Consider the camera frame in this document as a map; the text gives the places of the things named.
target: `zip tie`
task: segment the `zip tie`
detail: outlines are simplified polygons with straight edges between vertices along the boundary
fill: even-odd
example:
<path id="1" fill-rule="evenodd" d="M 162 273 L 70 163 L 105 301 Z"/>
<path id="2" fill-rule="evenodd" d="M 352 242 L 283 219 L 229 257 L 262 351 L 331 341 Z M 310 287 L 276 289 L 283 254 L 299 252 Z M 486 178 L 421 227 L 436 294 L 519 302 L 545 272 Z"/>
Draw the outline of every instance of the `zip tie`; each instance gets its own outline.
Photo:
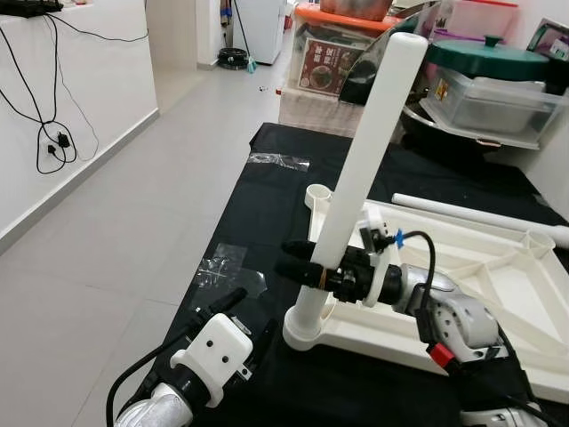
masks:
<path id="1" fill-rule="evenodd" d="M 395 243 L 397 243 L 397 249 L 401 249 L 403 247 L 403 231 L 401 229 L 397 230 L 397 234 L 394 239 Z"/>

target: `clear plastic bag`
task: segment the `clear plastic bag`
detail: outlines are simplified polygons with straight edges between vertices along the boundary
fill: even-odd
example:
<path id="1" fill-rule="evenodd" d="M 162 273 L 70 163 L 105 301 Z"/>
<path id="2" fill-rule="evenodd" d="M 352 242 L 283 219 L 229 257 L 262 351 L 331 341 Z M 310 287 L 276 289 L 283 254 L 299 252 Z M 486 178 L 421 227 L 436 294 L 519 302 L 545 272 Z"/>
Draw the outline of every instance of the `clear plastic bag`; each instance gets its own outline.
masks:
<path id="1" fill-rule="evenodd" d="M 247 163 L 272 163 L 301 172 L 307 172 L 310 167 L 310 161 L 306 158 L 277 153 L 251 153 L 247 159 Z"/>
<path id="2" fill-rule="evenodd" d="M 192 286 L 199 291 L 227 294 L 242 287 L 250 298 L 258 298 L 267 290 L 263 273 L 242 268 L 247 249 L 241 246 L 220 243 L 211 259 L 202 259 Z"/>

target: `orange lid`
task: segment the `orange lid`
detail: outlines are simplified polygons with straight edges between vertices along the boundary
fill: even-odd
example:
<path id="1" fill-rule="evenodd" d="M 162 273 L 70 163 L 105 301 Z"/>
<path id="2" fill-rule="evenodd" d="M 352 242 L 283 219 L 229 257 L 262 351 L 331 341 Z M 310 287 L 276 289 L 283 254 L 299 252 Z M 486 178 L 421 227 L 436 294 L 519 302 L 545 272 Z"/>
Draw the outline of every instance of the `orange lid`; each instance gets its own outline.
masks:
<path id="1" fill-rule="evenodd" d="M 321 12 L 320 4 L 303 3 L 296 6 L 294 14 L 306 18 L 307 20 L 321 20 L 322 22 L 333 22 L 335 24 L 350 25 L 351 27 L 363 29 L 375 29 L 385 31 L 401 20 L 393 16 L 386 16 L 383 20 L 360 20 L 350 16 L 335 15 L 333 13 Z"/>

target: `white pipe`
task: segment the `white pipe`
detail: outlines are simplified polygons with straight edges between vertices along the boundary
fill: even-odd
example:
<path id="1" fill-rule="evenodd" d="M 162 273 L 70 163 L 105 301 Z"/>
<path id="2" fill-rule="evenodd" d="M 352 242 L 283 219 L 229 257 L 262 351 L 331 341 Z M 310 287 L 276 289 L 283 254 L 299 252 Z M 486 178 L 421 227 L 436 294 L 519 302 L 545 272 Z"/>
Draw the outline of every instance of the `white pipe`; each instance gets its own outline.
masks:
<path id="1" fill-rule="evenodd" d="M 425 38 L 413 34 L 396 33 L 389 39 L 312 262 L 327 269 L 336 269 L 340 264 L 427 46 Z M 296 305 L 284 319 L 284 339 L 293 348 L 307 350 L 316 344 L 327 296 L 327 292 L 302 287 Z"/>
<path id="2" fill-rule="evenodd" d="M 407 196 L 405 194 L 398 193 L 393 195 L 391 203 L 394 205 L 422 209 L 436 214 L 454 216 L 456 218 L 462 218 L 463 220 L 482 222 L 484 224 L 495 225 L 505 229 L 537 231 L 547 234 L 553 238 L 557 246 L 569 249 L 569 227 L 563 225 L 546 225 L 538 222 L 519 220 L 509 216 L 478 211 L 476 209 L 468 209 L 467 207 L 460 207 L 456 205 L 448 205 L 447 203 L 435 202 L 425 198 Z"/>

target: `black tablecloth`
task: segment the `black tablecloth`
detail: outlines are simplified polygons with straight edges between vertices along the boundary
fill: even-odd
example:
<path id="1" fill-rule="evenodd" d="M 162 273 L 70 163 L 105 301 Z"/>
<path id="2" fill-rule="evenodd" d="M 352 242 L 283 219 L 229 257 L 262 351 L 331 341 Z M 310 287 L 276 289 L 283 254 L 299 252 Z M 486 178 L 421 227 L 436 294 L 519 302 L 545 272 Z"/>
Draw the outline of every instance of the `black tablecloth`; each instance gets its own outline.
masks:
<path id="1" fill-rule="evenodd" d="M 335 187 L 350 139 L 281 125 L 265 124 L 251 142 L 252 151 L 309 160 L 307 173 L 273 164 L 247 164 L 236 183 L 204 258 L 219 243 L 246 247 L 243 267 L 265 274 L 267 292 L 236 309 L 254 334 L 264 322 L 294 304 L 299 286 L 273 271 L 279 246 L 305 239 L 309 210 L 303 204 L 310 183 Z M 547 224 L 563 218 L 540 203 L 539 193 L 513 167 L 475 164 L 442 166 L 400 146 L 390 146 L 369 198 L 389 202 L 394 192 L 505 214 Z M 567 252 L 557 252 L 565 265 Z M 179 329 L 196 301 L 215 292 L 191 286 L 172 322 Z M 172 353 L 155 363 L 162 366 Z M 546 403 L 569 423 L 567 407 Z M 291 350 L 277 334 L 252 380 L 226 392 L 215 410 L 205 410 L 193 425 L 458 426 L 458 402 L 443 376 L 325 346 Z"/>

